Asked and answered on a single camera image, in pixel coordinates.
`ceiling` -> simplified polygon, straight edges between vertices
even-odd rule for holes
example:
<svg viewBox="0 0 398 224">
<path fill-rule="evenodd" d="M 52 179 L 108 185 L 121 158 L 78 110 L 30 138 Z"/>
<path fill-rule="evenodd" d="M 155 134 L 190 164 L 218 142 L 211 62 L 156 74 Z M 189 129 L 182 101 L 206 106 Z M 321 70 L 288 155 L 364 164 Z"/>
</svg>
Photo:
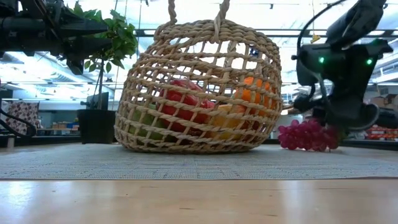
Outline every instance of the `ceiling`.
<svg viewBox="0 0 398 224">
<path fill-rule="evenodd" d="M 65 5 L 73 6 L 75 1 L 64 0 Z M 175 0 L 175 11 L 178 23 L 192 22 L 202 19 L 213 19 L 219 9 L 218 0 Z M 253 27 L 255 29 L 301 29 L 305 23 L 322 10 L 327 0 L 231 0 L 231 5 L 227 13 L 227 19 L 238 24 Z M 315 21 L 311 29 L 325 30 L 333 21 L 339 18 L 342 13 L 347 11 L 356 1 L 346 1 L 344 4 L 336 6 L 322 15 Z M 99 9 L 102 10 L 103 17 L 111 17 L 110 9 L 116 10 L 126 15 L 127 21 L 135 25 L 136 29 L 156 29 L 159 25 L 167 22 L 170 17 L 167 12 L 167 0 L 151 0 L 149 6 L 141 0 L 80 0 L 83 10 Z M 384 10 L 382 21 L 378 30 L 398 29 L 398 0 L 387 0 L 388 6 Z M 363 39 L 362 42 L 369 42 L 372 39 Z M 398 42 L 390 39 L 394 46 Z M 282 63 L 282 81 L 285 83 L 296 83 L 295 62 L 291 61 L 291 55 L 295 54 L 297 43 L 296 37 L 273 37 L 272 41 L 280 47 L 280 57 Z M 138 52 L 143 52 L 153 43 L 152 37 L 140 37 Z M 127 77 L 128 68 L 131 68 L 137 57 L 125 60 L 125 70 L 116 67 L 106 74 L 107 82 L 104 91 L 110 92 L 110 96 L 120 99 L 123 82 Z M 397 50 L 393 54 L 385 55 L 384 59 L 378 62 L 374 78 L 385 74 L 394 74 L 398 65 Z M 85 72 L 82 76 L 73 75 L 65 62 L 58 61 L 47 52 L 38 52 L 35 57 L 27 57 L 20 52 L 8 52 L 0 60 L 0 77 L 2 83 L 12 82 L 3 88 L 15 90 L 26 90 L 34 93 L 38 98 L 48 99 L 83 99 L 92 95 L 98 77 L 98 71 Z M 387 81 L 393 82 L 394 76 Z M 282 93 L 293 94 L 297 90 L 296 85 L 286 85 L 282 88 Z"/>
</svg>

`red bell pepper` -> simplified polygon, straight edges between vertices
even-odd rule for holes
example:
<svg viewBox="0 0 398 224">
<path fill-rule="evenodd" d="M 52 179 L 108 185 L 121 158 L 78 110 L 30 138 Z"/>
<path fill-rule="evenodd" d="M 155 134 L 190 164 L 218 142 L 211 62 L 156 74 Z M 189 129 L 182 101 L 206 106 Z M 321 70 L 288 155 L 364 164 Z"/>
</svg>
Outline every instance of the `red bell pepper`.
<svg viewBox="0 0 398 224">
<path fill-rule="evenodd" d="M 194 84 L 193 82 L 188 81 L 187 79 L 172 80 L 170 82 L 170 84 L 188 88 L 191 90 L 202 91 L 202 89 L 198 85 Z M 165 90 L 161 90 L 159 96 L 164 96 L 164 91 Z M 182 98 L 182 94 L 175 90 L 168 90 L 165 98 L 168 100 L 180 102 L 181 98 Z M 182 103 L 185 103 L 186 105 L 196 106 L 198 104 L 199 100 L 200 99 L 196 96 L 185 95 L 185 98 L 182 101 Z M 214 108 L 214 106 L 215 106 L 215 104 L 207 99 L 202 100 L 199 105 L 199 107 L 201 107 L 201 108 Z M 163 105 L 163 108 L 162 108 L 162 112 L 165 114 L 169 114 L 169 115 L 173 115 L 176 110 L 177 109 L 175 107 L 167 106 L 167 105 Z M 188 111 L 188 110 L 179 109 L 178 113 L 175 116 L 178 118 L 182 118 L 187 121 L 190 121 L 193 116 L 193 112 Z M 193 119 L 193 122 L 198 123 L 198 124 L 203 124 L 206 121 L 207 117 L 208 117 L 208 115 L 206 115 L 206 114 L 198 113 L 197 116 Z M 170 122 L 166 121 L 165 119 L 164 119 L 164 123 L 167 126 L 170 124 Z M 180 123 L 174 122 L 173 125 L 171 126 L 171 130 L 182 133 L 185 130 L 185 126 L 183 126 Z M 199 134 L 200 135 L 201 131 L 191 128 L 188 134 L 191 134 L 191 135 Z"/>
</svg>

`potted plant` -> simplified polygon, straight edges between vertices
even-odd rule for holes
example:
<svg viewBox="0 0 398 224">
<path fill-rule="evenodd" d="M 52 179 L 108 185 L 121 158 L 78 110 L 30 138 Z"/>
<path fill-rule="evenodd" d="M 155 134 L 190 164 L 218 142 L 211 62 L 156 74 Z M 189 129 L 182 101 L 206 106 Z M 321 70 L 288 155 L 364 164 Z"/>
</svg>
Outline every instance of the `potted plant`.
<svg viewBox="0 0 398 224">
<path fill-rule="evenodd" d="M 85 69 L 89 72 L 99 70 L 99 76 L 95 88 L 98 87 L 98 97 L 91 102 L 86 102 L 89 109 L 78 110 L 78 119 L 81 132 L 82 143 L 103 143 L 110 144 L 114 139 L 114 121 L 115 112 L 102 110 L 102 87 L 104 72 L 109 73 L 113 65 L 124 69 L 122 60 L 136 53 L 137 39 L 133 34 L 134 26 L 128 24 L 125 17 L 121 16 L 115 10 L 111 10 L 112 18 L 103 19 L 100 10 L 83 11 L 78 2 L 71 9 L 76 15 L 86 19 L 92 19 L 97 22 L 103 22 L 108 26 L 108 31 L 100 34 L 90 35 L 95 38 L 106 38 L 112 41 L 112 44 L 91 55 L 85 62 Z"/>
</svg>

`basket handle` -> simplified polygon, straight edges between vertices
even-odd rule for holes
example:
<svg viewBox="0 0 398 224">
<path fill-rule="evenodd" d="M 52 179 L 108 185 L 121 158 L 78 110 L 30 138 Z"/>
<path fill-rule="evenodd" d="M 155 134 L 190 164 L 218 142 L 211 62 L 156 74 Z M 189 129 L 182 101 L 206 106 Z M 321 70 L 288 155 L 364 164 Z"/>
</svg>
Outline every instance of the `basket handle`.
<svg viewBox="0 0 398 224">
<path fill-rule="evenodd" d="M 220 33 L 220 26 L 221 26 L 221 21 L 225 19 L 226 17 L 226 12 L 229 9 L 229 0 L 224 0 L 223 3 L 221 3 L 220 6 L 220 11 L 218 12 L 216 18 L 214 19 L 214 38 L 217 43 L 220 42 L 218 38 L 218 34 Z M 170 15 L 170 21 L 166 22 L 165 24 L 159 26 L 159 28 L 156 29 L 155 35 L 158 35 L 162 30 L 164 30 L 168 26 L 172 26 L 175 23 L 177 23 L 177 14 L 175 13 L 175 4 L 174 0 L 169 0 L 169 6 L 168 6 L 168 11 Z"/>
</svg>

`green leaves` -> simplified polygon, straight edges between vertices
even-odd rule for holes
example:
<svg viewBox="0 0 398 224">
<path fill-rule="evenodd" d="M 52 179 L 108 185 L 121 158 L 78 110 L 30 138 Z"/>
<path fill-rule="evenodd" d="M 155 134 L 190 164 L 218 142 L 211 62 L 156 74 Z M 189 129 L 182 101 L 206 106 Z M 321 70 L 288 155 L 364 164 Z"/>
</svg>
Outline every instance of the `green leaves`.
<svg viewBox="0 0 398 224">
<path fill-rule="evenodd" d="M 97 69 L 96 62 L 98 60 L 106 60 L 105 70 L 110 72 L 112 64 L 124 69 L 122 61 L 134 55 L 138 46 L 136 36 L 133 34 L 135 27 L 127 22 L 126 17 L 121 16 L 115 10 L 111 10 L 112 18 L 102 18 L 102 12 L 97 9 L 83 11 L 78 2 L 75 7 L 70 9 L 76 15 L 103 22 L 108 26 L 108 31 L 101 34 L 88 35 L 89 38 L 107 38 L 112 40 L 112 47 L 103 49 L 89 57 L 84 64 L 85 69 L 89 72 Z"/>
</svg>

